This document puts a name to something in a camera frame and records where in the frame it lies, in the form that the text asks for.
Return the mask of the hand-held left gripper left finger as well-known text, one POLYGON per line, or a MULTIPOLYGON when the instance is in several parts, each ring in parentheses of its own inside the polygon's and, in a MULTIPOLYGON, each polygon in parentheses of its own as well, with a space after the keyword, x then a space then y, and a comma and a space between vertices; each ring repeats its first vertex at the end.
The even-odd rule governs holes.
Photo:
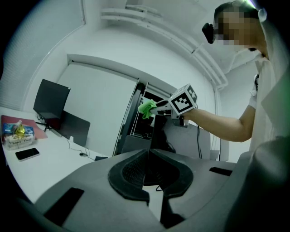
POLYGON ((35 207, 70 232, 161 232, 143 190, 148 150, 86 164, 43 193, 35 207))

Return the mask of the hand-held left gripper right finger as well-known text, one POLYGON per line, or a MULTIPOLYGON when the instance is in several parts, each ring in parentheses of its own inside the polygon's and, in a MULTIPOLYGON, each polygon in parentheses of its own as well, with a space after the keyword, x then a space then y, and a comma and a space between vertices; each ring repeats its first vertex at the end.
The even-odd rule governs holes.
POLYGON ((160 221, 151 229, 225 229, 236 191, 235 163, 149 150, 149 170, 163 190, 160 221))

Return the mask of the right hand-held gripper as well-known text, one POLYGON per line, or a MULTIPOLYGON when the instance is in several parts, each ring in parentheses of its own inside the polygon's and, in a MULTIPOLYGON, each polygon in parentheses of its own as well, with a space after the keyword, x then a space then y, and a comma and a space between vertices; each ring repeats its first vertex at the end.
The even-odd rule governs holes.
POLYGON ((176 126, 188 127, 189 121, 183 114, 197 105, 197 94, 189 84, 178 89, 170 98, 156 103, 157 107, 150 109, 153 115, 170 116, 176 126))

